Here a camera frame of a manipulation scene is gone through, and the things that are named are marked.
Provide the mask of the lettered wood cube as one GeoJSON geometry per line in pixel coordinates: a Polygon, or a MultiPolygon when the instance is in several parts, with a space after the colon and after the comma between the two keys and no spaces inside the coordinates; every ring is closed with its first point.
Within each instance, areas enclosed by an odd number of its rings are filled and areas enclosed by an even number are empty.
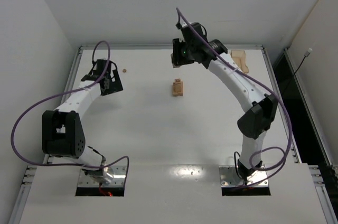
{"type": "Polygon", "coordinates": [[[176,92],[181,91],[181,88],[182,88],[182,87],[181,87],[181,84],[180,84],[180,83],[175,83],[173,86],[174,86],[174,89],[175,89],[176,92]]]}

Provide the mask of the dark grained wood block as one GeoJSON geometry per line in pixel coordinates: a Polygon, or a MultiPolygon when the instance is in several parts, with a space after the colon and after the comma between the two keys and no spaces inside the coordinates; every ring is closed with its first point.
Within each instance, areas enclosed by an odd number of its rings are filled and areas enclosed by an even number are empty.
{"type": "Polygon", "coordinates": [[[177,56],[174,53],[171,54],[171,64],[172,64],[173,68],[179,68],[180,67],[180,65],[178,64],[178,61],[177,61],[177,56]]]}

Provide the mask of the clear amber plastic bin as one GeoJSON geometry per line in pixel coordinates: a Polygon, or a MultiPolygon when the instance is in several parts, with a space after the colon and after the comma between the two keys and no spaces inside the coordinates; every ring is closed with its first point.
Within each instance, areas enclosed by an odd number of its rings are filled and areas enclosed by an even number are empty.
{"type": "Polygon", "coordinates": [[[246,52],[245,50],[231,50],[230,55],[235,62],[235,64],[241,69],[245,74],[249,73],[249,68],[246,65],[246,52]]]}

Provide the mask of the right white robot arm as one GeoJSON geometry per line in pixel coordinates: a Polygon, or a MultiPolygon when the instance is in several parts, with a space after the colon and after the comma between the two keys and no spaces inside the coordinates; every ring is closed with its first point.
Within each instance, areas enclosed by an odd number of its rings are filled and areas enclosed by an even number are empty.
{"type": "Polygon", "coordinates": [[[217,76],[239,102],[244,114],[237,121],[243,134],[237,172],[247,180],[262,166],[261,151],[267,130],[275,119],[278,102],[273,95],[259,90],[232,59],[228,49],[217,39],[208,41],[200,23],[177,23],[183,39],[173,39],[172,64],[180,67],[195,62],[217,76]]]}

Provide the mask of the long light wood block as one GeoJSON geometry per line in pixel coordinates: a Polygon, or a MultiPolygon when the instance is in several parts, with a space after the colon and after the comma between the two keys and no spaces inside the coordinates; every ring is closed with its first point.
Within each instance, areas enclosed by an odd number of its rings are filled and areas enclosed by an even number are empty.
{"type": "Polygon", "coordinates": [[[179,95],[179,93],[176,91],[176,88],[173,86],[173,88],[172,88],[172,95],[174,96],[174,97],[176,97],[176,96],[178,96],[179,95]]]}

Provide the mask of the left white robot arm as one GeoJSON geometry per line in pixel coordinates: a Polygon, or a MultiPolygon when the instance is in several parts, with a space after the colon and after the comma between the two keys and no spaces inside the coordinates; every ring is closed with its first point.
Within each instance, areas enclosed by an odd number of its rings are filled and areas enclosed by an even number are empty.
{"type": "Polygon", "coordinates": [[[117,65],[105,59],[95,61],[78,88],[55,110],[43,113],[42,151],[80,164],[85,175],[104,183],[109,168],[100,167],[106,164],[106,158],[87,145],[81,119],[98,97],[123,91],[117,65]]]}

